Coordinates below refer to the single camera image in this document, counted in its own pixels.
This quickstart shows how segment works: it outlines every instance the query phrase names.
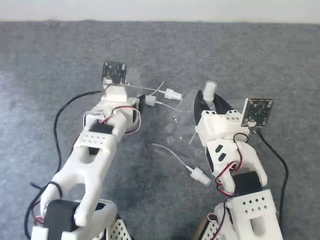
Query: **wire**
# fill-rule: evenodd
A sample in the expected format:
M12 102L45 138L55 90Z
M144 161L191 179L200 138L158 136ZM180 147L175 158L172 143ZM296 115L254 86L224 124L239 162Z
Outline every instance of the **wire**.
M223 174L225 174L227 171L238 171L240 168L242 168L244 166L244 158L243 158L243 155L239 149L239 146L237 144L237 141L236 141L236 136L237 135L243 135L246 137L246 139L244 140L245 143L247 143L249 141L249 136L245 133L242 133L242 132L237 132L235 135L233 135L233 142L234 144L236 145L236 150L239 154L239 157L240 157L240 162L239 164L236 162L236 161L232 161L230 162L229 164L226 165L226 167L218 174L218 176L216 176L216 178L214 179L215 183L216 183L216 189L222 193L223 195L225 196L234 196L235 194L233 193L230 193L230 192L227 192L223 189L221 189L220 187L223 187L223 184L222 182L219 180L219 178L222 177Z
M136 110L136 112L137 112L138 115L139 115L139 125L138 125L138 127L137 127L135 130L126 131L126 132L124 133L124 134L126 134L126 135L135 134L136 132L139 131L139 129L140 129L140 127L141 127L141 113L140 113L140 111L139 111L138 109L135 109L135 110Z
M162 83L160 83L160 85L157 87L156 90L153 91L153 93L151 93L150 95L152 96L153 94L156 94L157 92L159 92L160 88L162 87L162 85L165 83L165 81L162 81Z
M128 86L128 87L133 87L133 88L137 88L137 89L144 89L144 90L156 91L156 92L159 92L159 93L162 93L162 94L165 94L165 93L166 93L165 91L162 91L162 90L158 90L158 89L154 89L154 88L149 88L149 87L144 87L144 86L135 86L135 85L129 85L129 84L126 84L126 86Z
M243 158L242 153L241 153L241 151L240 151L240 148L239 148L239 146L238 146L238 144L237 144L237 142L236 142L236 136L237 136L237 135L245 136L245 137L246 137L246 139L245 139L245 141L244 141L245 143L247 143L247 142L249 141L249 136L248 136L247 134L245 134L245 133L238 132L238 133L236 133L235 135L233 135L232 140L233 140L234 144L236 145L236 150L237 150L237 152L238 152L238 154L239 154L239 156L240 156L240 164L237 166L236 169L234 169L234 171L238 171L240 168L242 168L242 167L244 166L244 158Z
M157 146L157 147L159 147L159 148L163 148L163 149L167 150L167 151L170 152L173 156L175 156L176 159L178 159L179 162L180 162L182 165L184 165L188 170L192 171L192 168L191 168L190 166L188 166L184 161L182 161L181 158L178 157L178 155L175 154L171 149L167 148L166 146L163 146L163 145L160 145L160 144L157 144L157 143L153 143L153 142L151 143L151 145Z
M227 200L232 198L232 196L228 196L224 199L224 202L223 202L223 216L222 216L222 219L221 219L221 222L219 223L219 227L218 229L216 230L215 234L213 235L213 238L212 240L216 240L218 238L218 235L219 233L221 232L221 228L225 222L225 218L226 218L226 213L227 213L227 208L226 208L226 203L227 203Z
M276 150L267 142L267 140L264 138L264 136L261 133L261 129L259 128L257 130L257 134L261 138L261 140L264 142L264 144L273 152L274 155L281 161L284 170L285 170L285 176L281 188L281 197L280 197L280 208L279 208L279 226L283 234L283 211L284 211L284 201L285 201L285 191L286 191L286 186L289 178L289 168L286 163L286 161L277 153Z
M126 131L124 134L129 135L129 134L134 134L134 133L136 133L136 132L140 129L140 127L141 127L141 113L140 113L140 111L139 111L138 109L136 109L134 106L126 106L126 105L117 106L117 107L115 107L114 109L112 109L110 115L107 116L105 119L103 119L100 123L101 123L101 124L107 123L107 121L108 121L112 116L114 116L114 115L116 114L115 111L116 111L116 110L119 110L119 109L132 109L132 110L134 110L134 111L136 111L136 112L138 113L138 115L139 115L139 125L138 125L137 129L131 130L131 131Z
M98 94L98 93L102 93L102 92L103 91L89 91L89 92L85 92L85 93L82 93L82 94L78 94L78 95L74 96L73 98L71 98L66 104L64 104L60 108L58 113L56 114L55 119L54 119L54 124L53 124L53 136L54 136L56 151L57 151L57 154L58 154L58 166L57 166L57 169L56 169L56 173L60 171L61 165L62 165L62 155L61 155L61 150L60 150L59 141L58 141L58 135L57 135L57 124L58 124L59 116L66 109L66 107L69 104L71 104L73 101L75 101L75 100L77 100L79 98L82 98L84 96L94 95L94 94ZM40 189L38 194L34 197L34 199L30 202L29 206L26 209L26 212L25 212L25 215L24 215L23 229L24 229L24 234L25 234L27 239L31 239L31 236L30 236L30 233L29 233L29 230L28 230L28 221L29 221L30 213L31 213L32 209L34 208L34 205L37 203L38 199L40 198L40 196L44 193L44 191L45 191L47 186L48 186L48 184Z
M166 104L166 103L164 103L164 102L161 102L161 101L155 101L155 103L156 103L156 104L163 105L163 106L166 106L167 108L170 108L170 109L172 109L172 110L174 110L174 111L177 111L177 112L179 112L179 113L188 113L188 114L193 113L193 111L183 111L183 110L176 109L175 107L170 106L170 105L168 105L168 104Z
M61 165L62 165L62 156L61 156L61 150L60 150L60 146L59 146L59 141L58 141L58 135L57 135L57 124L58 124L58 119L60 114L66 109L66 107L71 104L73 101L82 98L84 96L87 95L93 95L93 94L98 94L98 93L102 93L103 91L89 91L86 93L82 93L82 94L78 94L76 96L74 96L73 98L71 98L65 105L63 105L60 110L58 111L58 113L55 116L54 119L54 124L53 124L53 136L54 136L54 141L55 141L55 146L56 146L56 151L58 153L58 167L55 171L55 173L59 172L61 169Z

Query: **white plastic cap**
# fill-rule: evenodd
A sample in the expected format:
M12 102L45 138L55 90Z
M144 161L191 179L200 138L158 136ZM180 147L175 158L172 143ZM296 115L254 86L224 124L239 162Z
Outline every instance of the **white plastic cap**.
M213 104L217 84L214 81L207 81L203 89L203 100L209 107Z
M176 92L176 91L170 89L170 88L167 88L165 90L164 97L166 99L175 99L175 100L180 101L182 99L183 95L179 92Z
M152 95L146 95L145 96L145 104L149 105L149 106L154 106L156 104L156 96L152 96Z
M193 179L199 181L200 183L202 183L202 184L204 184L206 186L208 186L212 181L212 179L207 177L207 175L205 175L204 172L198 167L196 167L195 169L193 169L191 171L191 175L190 176Z

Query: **white wall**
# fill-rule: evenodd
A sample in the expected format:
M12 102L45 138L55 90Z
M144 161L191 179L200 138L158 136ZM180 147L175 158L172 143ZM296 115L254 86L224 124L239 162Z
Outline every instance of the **white wall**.
M320 23L320 0L0 0L0 21Z

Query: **circuit board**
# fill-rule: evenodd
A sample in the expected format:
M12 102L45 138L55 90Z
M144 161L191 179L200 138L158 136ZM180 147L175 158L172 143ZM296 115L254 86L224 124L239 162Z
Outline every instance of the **circuit board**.
M273 99L269 98L247 98L243 108L241 127L264 127L269 119Z
M103 64L102 83L107 85L124 85L127 65L122 62L106 61Z

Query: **robotic arm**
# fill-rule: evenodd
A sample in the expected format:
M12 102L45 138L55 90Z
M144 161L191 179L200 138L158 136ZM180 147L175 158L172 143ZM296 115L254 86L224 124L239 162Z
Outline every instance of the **robotic arm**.
M64 167L41 196L43 226L34 226L32 240L109 239L117 206L100 199L102 184L114 158L117 143L141 124L139 98L128 98L124 86L126 65L106 62L102 83L105 94L83 119L83 130ZM85 185L80 202L61 200L61 194L77 184ZM125 226L122 234L130 239Z
M195 98L195 131L217 189L227 198L215 207L215 214L208 214L194 239L282 240L266 172L247 144L250 127L267 123L273 100L249 98L239 113L215 89L214 82L207 82Z

